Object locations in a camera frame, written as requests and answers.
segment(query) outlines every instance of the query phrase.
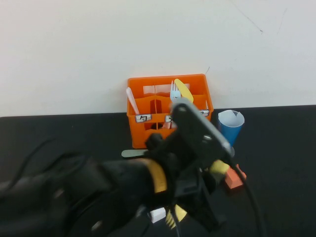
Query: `white wall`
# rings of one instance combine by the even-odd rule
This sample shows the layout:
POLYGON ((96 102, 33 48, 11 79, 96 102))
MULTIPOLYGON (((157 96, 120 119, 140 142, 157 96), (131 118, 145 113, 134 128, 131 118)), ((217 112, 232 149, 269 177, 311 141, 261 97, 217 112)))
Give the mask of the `white wall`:
POLYGON ((206 73, 215 108, 316 104, 315 0, 0 0, 0 116, 126 111, 206 73))

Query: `white label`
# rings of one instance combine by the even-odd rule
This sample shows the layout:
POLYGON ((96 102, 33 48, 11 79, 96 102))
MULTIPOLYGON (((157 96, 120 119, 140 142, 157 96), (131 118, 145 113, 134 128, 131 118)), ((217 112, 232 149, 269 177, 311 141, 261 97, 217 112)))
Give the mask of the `white label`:
POLYGON ((209 115, 209 110, 200 110, 201 114, 205 117, 209 115))
POLYGON ((166 115, 165 117, 165 122, 172 122, 172 116, 171 115, 166 115))
POLYGON ((146 122, 152 120, 152 115, 136 115, 136 122, 146 122))

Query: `yellow band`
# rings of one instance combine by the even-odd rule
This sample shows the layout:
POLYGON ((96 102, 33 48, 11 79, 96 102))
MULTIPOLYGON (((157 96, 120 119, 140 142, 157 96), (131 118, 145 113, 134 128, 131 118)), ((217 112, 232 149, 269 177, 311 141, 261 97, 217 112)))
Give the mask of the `yellow band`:
POLYGON ((160 193, 167 190, 166 176, 162 167, 156 161, 147 158, 139 158, 135 160, 142 162, 149 170, 153 178, 155 193, 160 193))

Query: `yellow plastic spoon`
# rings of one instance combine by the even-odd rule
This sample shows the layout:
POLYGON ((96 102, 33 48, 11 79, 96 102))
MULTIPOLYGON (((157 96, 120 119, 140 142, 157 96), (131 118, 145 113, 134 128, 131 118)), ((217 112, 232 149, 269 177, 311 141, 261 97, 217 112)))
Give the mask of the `yellow plastic spoon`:
POLYGON ((193 103, 193 95, 190 90, 183 84, 179 79, 174 80, 174 83, 177 85, 182 97, 187 98, 191 103, 193 103))

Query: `label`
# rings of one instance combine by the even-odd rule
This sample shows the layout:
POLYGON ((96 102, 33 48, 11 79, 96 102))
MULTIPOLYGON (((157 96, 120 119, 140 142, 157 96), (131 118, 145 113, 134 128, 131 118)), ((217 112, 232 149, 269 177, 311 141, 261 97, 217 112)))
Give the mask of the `label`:
POLYGON ((209 116, 209 110, 200 110, 200 112, 204 117, 209 116))
POLYGON ((166 115, 164 121, 165 121, 165 122, 173 122, 172 116, 171 116, 171 115, 166 115))
POLYGON ((135 161, 142 162, 145 166, 147 166, 147 169, 153 178, 155 193, 167 190, 167 179, 160 164, 147 158, 135 159, 135 161))
POLYGON ((152 120, 152 115, 136 115, 136 122, 146 122, 152 120))

